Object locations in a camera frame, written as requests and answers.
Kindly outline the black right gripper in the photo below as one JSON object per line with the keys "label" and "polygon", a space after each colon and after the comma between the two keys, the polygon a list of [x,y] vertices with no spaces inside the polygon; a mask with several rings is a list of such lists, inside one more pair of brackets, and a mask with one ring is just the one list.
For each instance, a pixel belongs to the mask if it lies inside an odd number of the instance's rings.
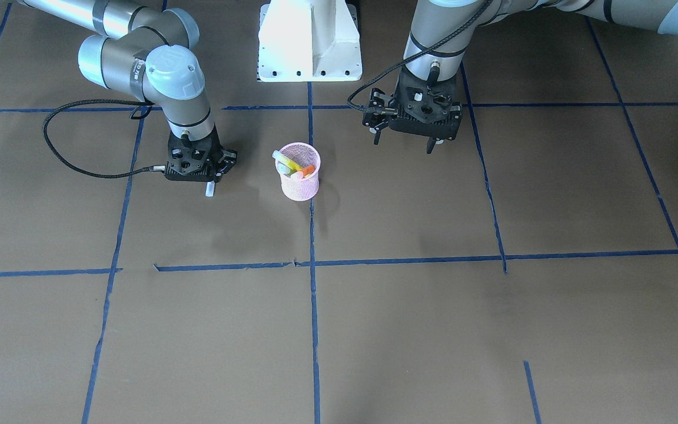
{"label": "black right gripper", "polygon": [[218,138],[205,138],[204,147],[204,176],[224,176],[236,166],[237,151],[224,148]]}

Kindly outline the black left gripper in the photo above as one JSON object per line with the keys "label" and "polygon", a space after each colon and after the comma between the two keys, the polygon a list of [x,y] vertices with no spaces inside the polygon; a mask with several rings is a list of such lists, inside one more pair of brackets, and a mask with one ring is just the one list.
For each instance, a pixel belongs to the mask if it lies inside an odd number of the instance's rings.
{"label": "black left gripper", "polygon": [[[437,140],[453,140],[462,122],[462,105],[456,100],[457,83],[439,81],[431,88],[420,79],[400,79],[394,92],[397,115],[392,118],[393,131],[428,137],[426,154]],[[379,145],[382,128],[373,128],[374,145]]]}

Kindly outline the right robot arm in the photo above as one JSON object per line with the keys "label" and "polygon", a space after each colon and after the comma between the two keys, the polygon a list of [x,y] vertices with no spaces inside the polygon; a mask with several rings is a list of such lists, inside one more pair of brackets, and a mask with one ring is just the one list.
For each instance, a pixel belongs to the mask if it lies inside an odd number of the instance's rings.
{"label": "right robot arm", "polygon": [[157,11],[132,1],[26,1],[25,5],[91,30],[78,51],[86,80],[157,105],[170,128],[168,180],[217,183],[237,162],[223,148],[192,51],[200,31],[179,8]]}

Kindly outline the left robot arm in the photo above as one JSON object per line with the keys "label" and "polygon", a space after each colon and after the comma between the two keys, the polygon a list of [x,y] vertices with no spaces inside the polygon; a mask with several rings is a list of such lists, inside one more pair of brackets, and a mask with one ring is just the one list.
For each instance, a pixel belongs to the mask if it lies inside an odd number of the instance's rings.
{"label": "left robot arm", "polygon": [[471,43],[515,16],[553,9],[662,35],[678,35],[678,1],[419,1],[403,58],[382,71],[390,93],[373,88],[361,123],[380,141],[385,131],[426,138],[427,152],[454,140],[463,121],[457,75]]}

